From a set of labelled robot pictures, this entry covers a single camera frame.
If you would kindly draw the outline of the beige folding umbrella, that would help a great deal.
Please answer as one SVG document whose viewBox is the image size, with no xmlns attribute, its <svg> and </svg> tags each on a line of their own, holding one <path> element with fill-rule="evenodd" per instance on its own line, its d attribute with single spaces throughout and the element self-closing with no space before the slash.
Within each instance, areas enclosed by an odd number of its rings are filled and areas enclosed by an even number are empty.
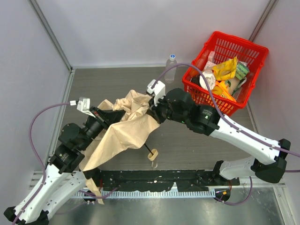
<svg viewBox="0 0 300 225">
<path fill-rule="evenodd" d="M 149 134 L 159 127 L 157 121 L 147 114 L 150 96 L 135 90 L 115 103 L 107 99 L 97 107 L 101 110 L 124 110 L 125 115 L 120 122 L 112 124 L 103 130 L 87 147 L 84 159 L 79 164 L 80 170 L 87 172 L 112 159 L 114 156 L 127 149 L 141 148 Z"/>
</svg>

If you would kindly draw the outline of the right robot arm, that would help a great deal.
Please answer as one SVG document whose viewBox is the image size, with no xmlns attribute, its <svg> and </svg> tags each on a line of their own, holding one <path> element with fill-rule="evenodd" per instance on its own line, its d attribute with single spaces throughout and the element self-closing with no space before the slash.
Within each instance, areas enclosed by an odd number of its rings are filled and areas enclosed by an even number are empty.
<svg viewBox="0 0 300 225">
<path fill-rule="evenodd" d="M 197 105 L 191 95 L 180 88 L 169 92 L 148 88 L 151 97 L 147 113 L 159 124 L 165 120 L 182 123 L 191 131 L 230 143 L 250 157 L 235 161 L 217 161 L 212 172 L 215 180 L 232 180 L 238 177 L 256 176 L 268 183 L 279 183 L 286 169 L 286 154 L 290 142 L 265 138 L 218 113 L 210 105 Z"/>
</svg>

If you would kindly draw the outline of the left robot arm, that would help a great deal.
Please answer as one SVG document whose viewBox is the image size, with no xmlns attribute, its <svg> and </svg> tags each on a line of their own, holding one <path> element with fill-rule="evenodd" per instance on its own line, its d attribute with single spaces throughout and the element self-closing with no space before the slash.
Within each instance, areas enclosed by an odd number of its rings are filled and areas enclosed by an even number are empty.
<svg viewBox="0 0 300 225">
<path fill-rule="evenodd" d="M 74 123 L 65 125 L 43 177 L 17 206 L 9 207 L 4 216 L 17 225 L 47 225 L 59 208 L 85 186 L 83 172 L 76 171 L 84 159 L 82 151 L 104 129 L 119 122 L 124 110 L 100 110 L 91 107 L 83 127 Z"/>
</svg>

